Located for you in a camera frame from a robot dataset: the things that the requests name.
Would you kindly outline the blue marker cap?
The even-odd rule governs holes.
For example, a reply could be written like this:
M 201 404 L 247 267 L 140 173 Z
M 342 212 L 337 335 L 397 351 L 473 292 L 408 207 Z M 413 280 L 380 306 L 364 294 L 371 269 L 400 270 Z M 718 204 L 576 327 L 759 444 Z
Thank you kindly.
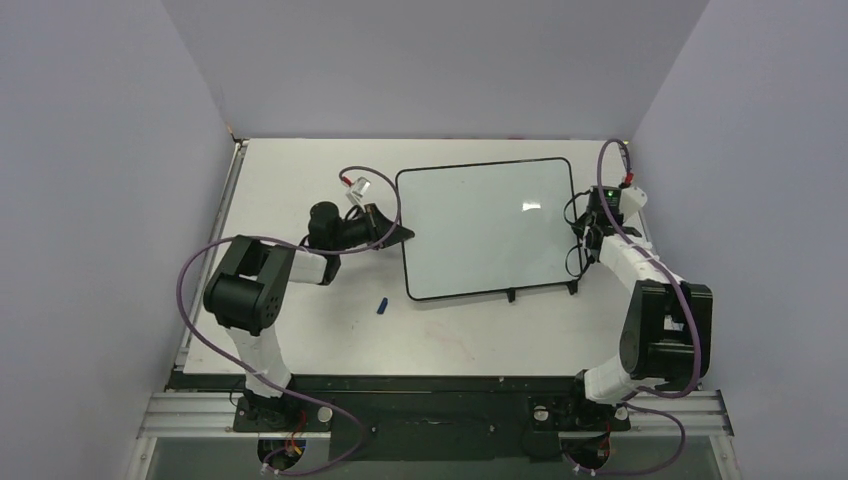
M 388 303 L 389 303 L 389 299 L 388 299 L 387 297 L 384 297 L 384 298 L 381 300 L 380 304 L 378 305 L 378 308 L 377 308 L 377 310 L 376 310 L 376 313 L 377 313 L 378 315 L 382 315 L 382 314 L 385 312 L 385 310 L 386 310 L 386 308 L 387 308 L 387 306 L 388 306 Z

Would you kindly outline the white whiteboard black frame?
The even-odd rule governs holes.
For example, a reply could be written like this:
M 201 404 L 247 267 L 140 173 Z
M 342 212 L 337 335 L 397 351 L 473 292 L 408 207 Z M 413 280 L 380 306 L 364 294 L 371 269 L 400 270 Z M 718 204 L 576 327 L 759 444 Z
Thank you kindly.
M 567 284 L 577 239 L 564 219 L 570 162 L 548 157 L 404 169 L 396 184 L 405 288 L 414 301 Z

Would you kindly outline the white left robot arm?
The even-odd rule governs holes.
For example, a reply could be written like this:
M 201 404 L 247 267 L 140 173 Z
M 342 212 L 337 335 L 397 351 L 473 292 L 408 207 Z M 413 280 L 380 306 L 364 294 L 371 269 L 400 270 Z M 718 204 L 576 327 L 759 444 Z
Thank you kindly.
M 285 394 L 293 374 L 285 364 L 275 323 L 291 283 L 327 286 L 341 267 L 340 254 L 357 247 L 379 250 L 413 239 L 413 230 L 388 219 L 373 204 L 350 218 L 336 204 L 312 206 L 304 248 L 273 245 L 244 235 L 233 238 L 203 294 L 211 313 L 236 347 L 246 372 L 247 415 L 285 430 L 299 419 L 303 402 Z

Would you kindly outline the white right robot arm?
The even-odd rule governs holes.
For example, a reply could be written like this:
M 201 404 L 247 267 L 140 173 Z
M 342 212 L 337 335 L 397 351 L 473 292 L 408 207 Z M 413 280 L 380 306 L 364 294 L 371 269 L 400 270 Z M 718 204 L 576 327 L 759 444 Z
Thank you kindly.
M 617 354 L 582 374 L 583 389 L 564 400 L 566 418 L 588 427 L 604 404 L 640 392 L 691 393 L 709 368 L 713 294 L 672 273 L 638 229 L 626 225 L 645 204 L 635 186 L 585 191 L 585 212 L 571 224 L 589 262 L 609 269 L 630 294 Z

